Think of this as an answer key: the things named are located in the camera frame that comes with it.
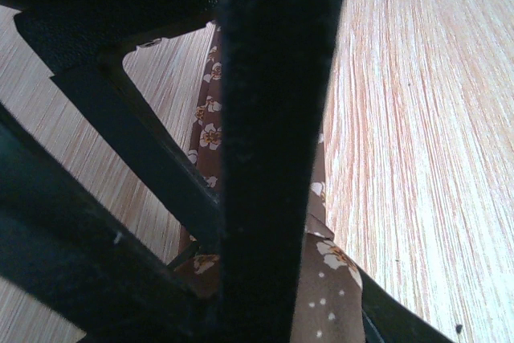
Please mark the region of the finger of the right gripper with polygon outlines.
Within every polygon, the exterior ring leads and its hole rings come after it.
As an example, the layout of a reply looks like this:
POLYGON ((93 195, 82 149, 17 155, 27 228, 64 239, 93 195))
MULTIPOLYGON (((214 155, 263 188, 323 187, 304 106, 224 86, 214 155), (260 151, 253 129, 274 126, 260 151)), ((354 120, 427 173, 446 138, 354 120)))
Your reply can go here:
POLYGON ((159 38, 203 28, 217 0, 1 0, 61 92, 209 252, 219 249, 215 192, 124 71, 159 38))
POLYGON ((217 342, 286 342, 343 0, 218 0, 217 342))

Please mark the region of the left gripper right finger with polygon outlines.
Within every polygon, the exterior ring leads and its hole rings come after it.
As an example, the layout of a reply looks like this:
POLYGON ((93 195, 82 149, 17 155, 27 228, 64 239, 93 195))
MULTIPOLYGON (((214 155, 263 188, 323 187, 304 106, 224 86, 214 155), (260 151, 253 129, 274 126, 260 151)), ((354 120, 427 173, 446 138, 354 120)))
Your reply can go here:
POLYGON ((360 267, 366 342, 451 343, 451 340, 398 303, 360 267))

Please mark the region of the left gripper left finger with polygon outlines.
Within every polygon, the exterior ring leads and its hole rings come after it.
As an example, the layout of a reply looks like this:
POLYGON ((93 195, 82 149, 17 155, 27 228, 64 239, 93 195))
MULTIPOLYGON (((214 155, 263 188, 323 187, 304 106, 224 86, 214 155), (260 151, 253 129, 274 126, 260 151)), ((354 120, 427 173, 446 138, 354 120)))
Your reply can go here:
POLYGON ((8 112, 1 112, 1 274, 108 342, 202 342, 209 303, 8 112))

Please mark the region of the brown floral tie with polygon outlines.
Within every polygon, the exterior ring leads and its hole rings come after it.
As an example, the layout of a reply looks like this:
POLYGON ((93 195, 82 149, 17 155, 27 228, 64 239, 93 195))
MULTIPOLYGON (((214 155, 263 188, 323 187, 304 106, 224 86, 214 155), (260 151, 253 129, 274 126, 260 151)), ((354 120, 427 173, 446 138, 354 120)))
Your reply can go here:
MULTIPOLYGON (((207 185, 220 191, 222 139, 220 91, 222 86, 221 28, 214 28, 206 66, 199 86, 187 157, 207 185)), ((316 144, 316 158, 308 196, 304 249, 293 342, 363 342, 362 278, 357 265, 334 242, 326 222, 324 138, 316 144)))

